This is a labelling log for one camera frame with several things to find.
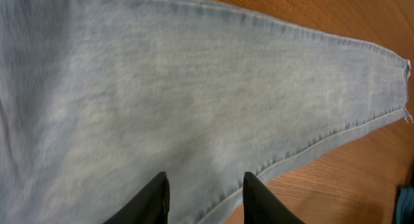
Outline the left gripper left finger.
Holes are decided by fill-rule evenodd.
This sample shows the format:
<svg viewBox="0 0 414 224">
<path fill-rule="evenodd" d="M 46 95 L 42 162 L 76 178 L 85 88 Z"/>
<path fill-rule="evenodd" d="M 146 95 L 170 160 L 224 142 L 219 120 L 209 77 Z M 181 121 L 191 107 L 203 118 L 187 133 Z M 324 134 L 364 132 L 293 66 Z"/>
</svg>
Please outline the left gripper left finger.
<svg viewBox="0 0 414 224">
<path fill-rule="evenodd" d="M 167 224 L 169 205 L 167 173 L 159 172 L 104 224 Z"/>
</svg>

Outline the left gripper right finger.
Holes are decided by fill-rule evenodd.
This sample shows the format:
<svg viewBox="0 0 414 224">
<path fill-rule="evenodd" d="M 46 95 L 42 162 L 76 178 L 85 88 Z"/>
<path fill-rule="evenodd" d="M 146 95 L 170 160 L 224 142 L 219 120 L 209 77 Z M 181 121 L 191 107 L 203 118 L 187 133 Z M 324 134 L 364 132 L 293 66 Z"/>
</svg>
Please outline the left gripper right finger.
<svg viewBox="0 0 414 224">
<path fill-rule="evenodd" d="M 244 224 L 304 224 L 252 172 L 243 179 Z"/>
</svg>

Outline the light blue denim jeans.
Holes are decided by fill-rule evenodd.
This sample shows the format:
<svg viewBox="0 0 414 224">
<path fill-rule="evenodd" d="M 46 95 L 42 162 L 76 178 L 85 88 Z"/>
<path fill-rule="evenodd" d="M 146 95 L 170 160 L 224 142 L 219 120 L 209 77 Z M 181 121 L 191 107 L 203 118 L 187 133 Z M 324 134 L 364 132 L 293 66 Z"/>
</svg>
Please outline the light blue denim jeans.
<svg viewBox="0 0 414 224">
<path fill-rule="evenodd" d="M 209 0 L 1 0 L 1 222 L 102 223 L 150 179 L 172 223 L 409 115 L 410 62 Z"/>
</svg>

